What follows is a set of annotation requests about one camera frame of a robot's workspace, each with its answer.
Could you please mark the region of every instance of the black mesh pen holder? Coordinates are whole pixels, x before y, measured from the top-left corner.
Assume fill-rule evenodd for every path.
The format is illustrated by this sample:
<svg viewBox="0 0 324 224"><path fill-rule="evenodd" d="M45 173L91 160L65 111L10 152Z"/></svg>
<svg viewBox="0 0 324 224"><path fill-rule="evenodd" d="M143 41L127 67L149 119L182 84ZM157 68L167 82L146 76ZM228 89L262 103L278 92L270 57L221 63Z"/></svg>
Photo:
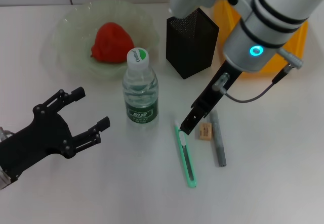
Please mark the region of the black mesh pen holder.
<svg viewBox="0 0 324 224"><path fill-rule="evenodd" d="M218 30L200 8L167 20L167 60L183 79L211 66Z"/></svg>

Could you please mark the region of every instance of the bottle cap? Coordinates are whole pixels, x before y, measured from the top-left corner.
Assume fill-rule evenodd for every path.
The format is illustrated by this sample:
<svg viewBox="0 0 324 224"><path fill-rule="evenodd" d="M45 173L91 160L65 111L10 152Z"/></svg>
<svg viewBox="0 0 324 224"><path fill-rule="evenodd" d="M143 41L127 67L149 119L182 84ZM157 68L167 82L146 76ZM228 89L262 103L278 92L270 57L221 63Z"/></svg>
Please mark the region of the bottle cap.
<svg viewBox="0 0 324 224"><path fill-rule="evenodd" d="M127 53L127 65L132 70L143 70L149 65L148 52L142 48L131 49Z"/></svg>

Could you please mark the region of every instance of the white tabletop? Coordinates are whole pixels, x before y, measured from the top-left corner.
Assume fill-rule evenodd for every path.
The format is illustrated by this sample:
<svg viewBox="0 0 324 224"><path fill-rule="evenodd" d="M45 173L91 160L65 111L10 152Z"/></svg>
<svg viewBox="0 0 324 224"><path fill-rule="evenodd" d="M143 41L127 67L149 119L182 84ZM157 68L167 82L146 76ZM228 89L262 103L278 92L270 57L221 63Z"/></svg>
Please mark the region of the white tabletop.
<svg viewBox="0 0 324 224"><path fill-rule="evenodd" d="M73 135L104 116L102 143L72 159L52 155L0 191L1 223L211 224L323 223L324 8L310 18L305 65L261 99L217 105L227 166L209 142L189 136L198 185L187 187L174 136L218 67L183 80L166 61L167 5L141 5L160 34L152 65L159 80L159 121L128 124L121 81L67 78L52 67L49 37L72 6L0 8L0 125L27 126L32 108L62 88L86 97L61 111ZM238 80L230 94L248 99L271 78Z"/></svg>

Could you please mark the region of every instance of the cable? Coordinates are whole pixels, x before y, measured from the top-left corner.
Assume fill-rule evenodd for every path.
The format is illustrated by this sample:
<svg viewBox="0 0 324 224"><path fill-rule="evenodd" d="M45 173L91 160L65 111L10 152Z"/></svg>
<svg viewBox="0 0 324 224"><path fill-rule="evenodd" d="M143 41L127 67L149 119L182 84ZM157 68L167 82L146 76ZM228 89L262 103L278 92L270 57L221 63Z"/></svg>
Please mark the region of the cable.
<svg viewBox="0 0 324 224"><path fill-rule="evenodd" d="M253 102L259 98L261 98L263 95L265 95L267 93L267 91L270 90L270 88L272 88L274 86L274 84L270 84L269 87L267 87L262 93L260 93L258 96L256 96L255 98L252 98L252 99L248 99L248 100L238 100L236 98L233 98L231 95L229 95L228 93L225 93L224 95L226 97L228 97L229 99L232 99L233 101L235 102L238 102L238 103L241 103L241 104L244 104L244 103L249 103L249 102Z"/></svg>

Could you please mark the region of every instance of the small wooden block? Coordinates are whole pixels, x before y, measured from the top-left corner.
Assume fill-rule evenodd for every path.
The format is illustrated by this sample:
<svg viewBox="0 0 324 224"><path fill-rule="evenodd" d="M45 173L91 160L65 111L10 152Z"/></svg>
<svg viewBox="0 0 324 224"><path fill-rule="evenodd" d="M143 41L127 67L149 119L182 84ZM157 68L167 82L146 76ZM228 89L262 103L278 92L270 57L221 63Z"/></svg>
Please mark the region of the small wooden block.
<svg viewBox="0 0 324 224"><path fill-rule="evenodd" d="M203 141L210 141L212 139L212 124L201 123L199 127L199 139Z"/></svg>

